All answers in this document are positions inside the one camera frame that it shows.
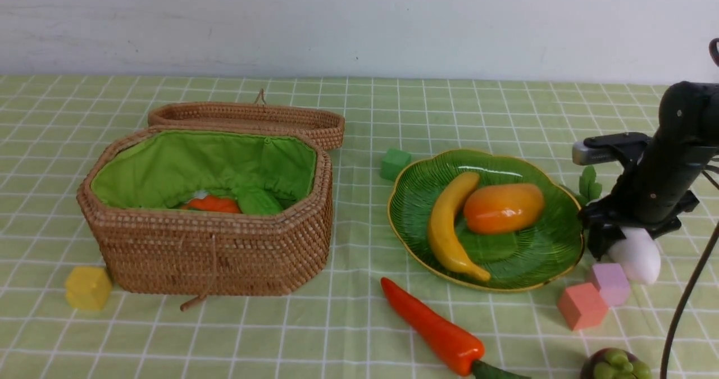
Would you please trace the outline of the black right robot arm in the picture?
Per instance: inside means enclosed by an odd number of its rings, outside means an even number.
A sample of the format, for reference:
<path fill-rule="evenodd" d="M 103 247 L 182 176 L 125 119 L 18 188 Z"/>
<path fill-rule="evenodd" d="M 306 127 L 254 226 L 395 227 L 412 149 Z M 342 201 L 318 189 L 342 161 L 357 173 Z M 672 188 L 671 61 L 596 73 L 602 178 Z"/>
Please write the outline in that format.
<path fill-rule="evenodd" d="M 683 81 L 667 88 L 658 107 L 654 136 L 619 133 L 577 141 L 579 166 L 618 161 L 622 166 L 611 192 L 579 213 L 590 231 L 588 249 L 600 259 L 624 238 L 624 227 L 641 228 L 651 238 L 678 230 L 680 214 L 698 198 L 690 187 L 717 154 L 718 87 Z"/>

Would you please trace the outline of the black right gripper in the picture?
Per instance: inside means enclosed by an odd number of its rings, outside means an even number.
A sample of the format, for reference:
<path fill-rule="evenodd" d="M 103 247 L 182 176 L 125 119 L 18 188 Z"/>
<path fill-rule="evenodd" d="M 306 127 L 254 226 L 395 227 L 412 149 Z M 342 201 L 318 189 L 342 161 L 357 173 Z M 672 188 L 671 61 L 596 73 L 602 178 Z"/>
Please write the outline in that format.
<path fill-rule="evenodd" d="M 701 146 L 649 143 L 642 156 L 624 167 L 613 190 L 579 212 L 583 227 L 642 228 L 652 239 L 678 230 L 678 215 L 692 211 L 698 198 L 690 187 L 701 173 Z"/>

